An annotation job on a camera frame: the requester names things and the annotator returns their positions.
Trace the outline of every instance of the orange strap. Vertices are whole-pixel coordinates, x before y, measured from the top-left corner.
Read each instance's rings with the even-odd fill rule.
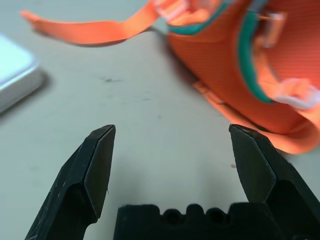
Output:
[[[103,44],[126,40],[145,31],[158,18],[153,0],[129,19],[117,21],[57,22],[38,17],[28,11],[21,11],[35,30],[74,44]]]

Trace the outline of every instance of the green edging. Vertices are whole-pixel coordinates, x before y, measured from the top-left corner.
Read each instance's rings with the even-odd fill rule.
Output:
[[[204,23],[188,25],[188,26],[170,26],[169,32],[179,35],[195,35],[201,32],[206,26],[210,25],[217,17],[219,17],[229,6],[229,3],[222,3],[218,10]]]
[[[249,11],[245,16],[238,39],[238,61],[244,82],[250,92],[260,101],[272,104],[273,101],[265,94],[258,84],[257,74],[252,60],[252,37],[258,26],[256,12]]]

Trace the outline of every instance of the beige surface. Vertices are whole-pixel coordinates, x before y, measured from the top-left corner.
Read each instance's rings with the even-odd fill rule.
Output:
[[[155,31],[81,47],[32,32],[18,11],[61,21],[124,20],[147,0],[0,0],[0,31],[31,50],[43,89],[0,116],[0,239],[24,239],[60,167],[90,131],[115,124],[109,195],[86,240],[111,240],[123,204],[224,211],[246,200],[228,121],[187,83],[193,78]],[[155,29],[166,31],[163,20]],[[293,164],[320,196],[319,151]]]

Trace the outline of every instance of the white box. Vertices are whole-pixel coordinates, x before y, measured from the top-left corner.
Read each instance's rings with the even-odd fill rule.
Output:
[[[0,34],[0,113],[42,84],[35,56]]]

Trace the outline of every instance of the orange harness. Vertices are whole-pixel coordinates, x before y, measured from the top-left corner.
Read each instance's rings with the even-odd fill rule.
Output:
[[[169,44],[216,109],[284,152],[305,153],[320,142],[320,1],[265,2],[151,0],[123,22],[21,14],[37,31],[82,45],[129,39],[164,17]]]

